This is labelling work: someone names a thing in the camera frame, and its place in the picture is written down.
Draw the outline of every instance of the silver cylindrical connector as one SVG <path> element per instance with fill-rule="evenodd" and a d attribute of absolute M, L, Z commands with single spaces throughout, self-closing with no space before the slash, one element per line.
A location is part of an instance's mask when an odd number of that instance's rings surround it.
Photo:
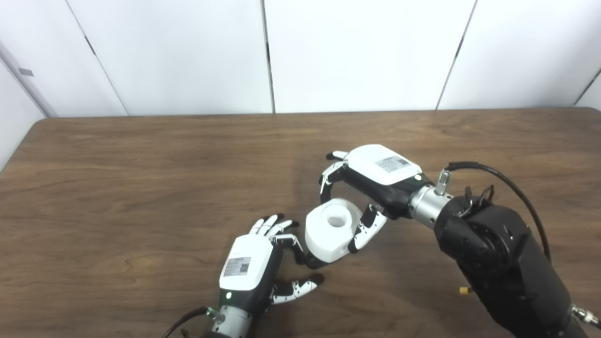
<path fill-rule="evenodd" d="M 438 219 L 442 208 L 453 198 L 452 195 L 443 192 L 442 195 L 436 193 L 436 188 L 431 185 L 424 185 L 413 195 L 409 202 L 409 215 L 421 224 L 434 229 L 434 223 Z"/>
<path fill-rule="evenodd" d="M 438 196 L 442 196 L 447 191 L 447 185 L 451 179 L 451 172 L 443 169 L 441 174 L 438 176 L 438 182 L 436 182 L 436 189 L 434 193 Z"/>
<path fill-rule="evenodd" d="M 250 313 L 233 306 L 222 306 L 219 310 L 212 331 L 230 338 L 246 338 L 251 327 L 252 316 Z"/>

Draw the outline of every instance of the yellow connector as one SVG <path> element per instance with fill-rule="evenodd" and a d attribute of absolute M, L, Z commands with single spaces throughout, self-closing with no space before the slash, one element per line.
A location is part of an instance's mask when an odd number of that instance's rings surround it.
<path fill-rule="evenodd" d="M 467 286 L 462 286 L 459 288 L 459 294 L 462 294 L 462 295 L 469 295 L 469 293 L 472 291 L 474 291 L 474 290 L 472 290 L 471 287 L 467 287 Z"/>

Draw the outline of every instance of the barcode label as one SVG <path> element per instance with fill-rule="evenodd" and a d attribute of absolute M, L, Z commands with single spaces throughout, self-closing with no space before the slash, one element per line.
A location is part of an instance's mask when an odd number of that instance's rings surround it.
<path fill-rule="evenodd" d="M 401 168 L 407 167 L 408 165 L 411 165 L 411 163 L 409 163 L 407 160 L 401 157 L 390 156 L 389 158 L 377 161 L 376 165 L 384 169 L 387 173 L 392 173 Z"/>
<path fill-rule="evenodd" d="M 250 264 L 250 257 L 231 258 L 225 265 L 224 277 L 244 276 L 248 273 L 248 266 Z"/>

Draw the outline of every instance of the white wall panel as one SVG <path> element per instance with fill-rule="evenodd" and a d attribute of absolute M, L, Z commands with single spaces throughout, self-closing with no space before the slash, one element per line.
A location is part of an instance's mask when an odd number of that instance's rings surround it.
<path fill-rule="evenodd" d="M 126 115 L 66 2 L 0 1 L 0 52 L 50 115 Z"/>
<path fill-rule="evenodd" d="M 259 0 L 69 0 L 132 115 L 272 112 Z"/>
<path fill-rule="evenodd" d="M 0 60 L 0 170 L 31 126 L 43 118 L 44 115 Z"/>
<path fill-rule="evenodd" d="M 595 79 L 586 93 L 578 100 L 577 106 L 592 107 L 601 111 L 601 76 Z"/>
<path fill-rule="evenodd" d="M 601 67 L 601 1 L 480 0 L 439 109 L 571 106 Z"/>
<path fill-rule="evenodd" d="M 266 0 L 276 112 L 434 109 L 473 0 Z"/>

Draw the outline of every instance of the wood grain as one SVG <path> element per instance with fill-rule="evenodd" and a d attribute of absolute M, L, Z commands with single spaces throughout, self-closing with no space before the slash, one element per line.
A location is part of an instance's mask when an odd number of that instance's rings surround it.
<path fill-rule="evenodd" d="M 324 155 L 370 143 L 431 178 L 449 161 L 500 169 L 537 208 L 574 302 L 601 312 L 598 111 L 73 118 L 37 123 L 0 174 L 0 336 L 160 337 L 216 305 L 236 236 L 275 212 L 303 221 Z M 455 174 L 451 192 L 490 183 L 530 221 L 486 173 Z M 342 185 L 334 196 L 367 202 Z M 287 254 L 280 273 L 311 272 Z M 459 295 L 465 279 L 414 221 L 390 222 L 322 273 L 318 290 L 272 307 L 257 336 L 510 337 L 476 296 Z"/>

